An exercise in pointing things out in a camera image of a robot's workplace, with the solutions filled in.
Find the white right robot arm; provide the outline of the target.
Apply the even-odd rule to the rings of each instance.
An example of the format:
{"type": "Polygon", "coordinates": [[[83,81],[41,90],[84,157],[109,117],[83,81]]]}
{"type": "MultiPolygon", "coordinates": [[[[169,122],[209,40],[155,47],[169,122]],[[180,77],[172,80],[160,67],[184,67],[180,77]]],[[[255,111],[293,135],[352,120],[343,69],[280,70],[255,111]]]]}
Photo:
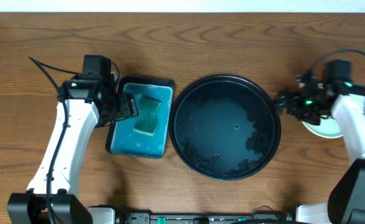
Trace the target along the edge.
{"type": "Polygon", "coordinates": [[[301,76],[300,91],[282,91],[275,99],[278,113],[286,111],[301,121],[321,125],[331,117],[343,137],[350,167],[330,193],[327,202],[300,205],[299,223],[365,223],[365,86],[349,75],[327,75],[319,82],[301,76]]]}

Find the green yellow sponge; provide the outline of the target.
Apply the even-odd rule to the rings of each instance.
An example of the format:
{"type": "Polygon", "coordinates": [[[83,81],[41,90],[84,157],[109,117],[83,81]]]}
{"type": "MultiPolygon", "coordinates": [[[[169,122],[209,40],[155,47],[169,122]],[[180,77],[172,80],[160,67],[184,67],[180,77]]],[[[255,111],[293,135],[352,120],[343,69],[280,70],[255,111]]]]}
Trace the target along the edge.
{"type": "Polygon", "coordinates": [[[157,111],[161,104],[155,99],[143,97],[138,106],[139,119],[133,131],[153,137],[158,127],[157,111]]]}

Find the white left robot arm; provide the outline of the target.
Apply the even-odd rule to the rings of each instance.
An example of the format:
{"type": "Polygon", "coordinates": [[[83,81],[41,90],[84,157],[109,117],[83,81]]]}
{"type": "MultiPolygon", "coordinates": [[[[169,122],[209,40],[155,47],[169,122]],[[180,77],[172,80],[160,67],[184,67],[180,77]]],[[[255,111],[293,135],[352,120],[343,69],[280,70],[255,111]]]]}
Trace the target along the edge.
{"type": "Polygon", "coordinates": [[[11,194],[12,223],[119,223],[115,208],[86,208],[78,199],[80,171],[90,136],[103,120],[138,115],[132,94],[101,81],[65,81],[44,158],[26,192],[11,194]]]}

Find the light green plate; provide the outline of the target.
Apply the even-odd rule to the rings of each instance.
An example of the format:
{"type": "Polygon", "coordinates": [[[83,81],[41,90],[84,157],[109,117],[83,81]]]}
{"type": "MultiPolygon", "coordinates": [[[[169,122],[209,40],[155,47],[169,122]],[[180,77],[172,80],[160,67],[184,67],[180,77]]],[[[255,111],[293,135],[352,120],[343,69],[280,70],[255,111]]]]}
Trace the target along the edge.
{"type": "Polygon", "coordinates": [[[321,138],[336,139],[343,136],[338,123],[332,117],[322,117],[319,126],[304,121],[302,121],[302,123],[311,133],[321,138]]]}

